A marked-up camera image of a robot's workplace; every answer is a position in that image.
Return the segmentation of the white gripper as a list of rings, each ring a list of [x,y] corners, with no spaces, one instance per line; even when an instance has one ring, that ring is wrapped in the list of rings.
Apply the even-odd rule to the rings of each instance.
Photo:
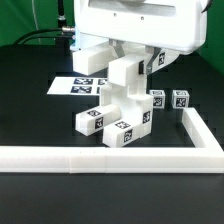
[[[123,42],[146,45],[139,75],[149,75],[161,49],[190,53],[206,39],[208,0],[75,0],[75,24],[84,34],[108,38],[112,59]]]

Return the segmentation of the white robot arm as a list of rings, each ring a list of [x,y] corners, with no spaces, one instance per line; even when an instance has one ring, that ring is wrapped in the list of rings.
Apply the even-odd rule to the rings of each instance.
[[[210,0],[75,0],[75,47],[106,41],[151,48],[148,73],[200,48]]]

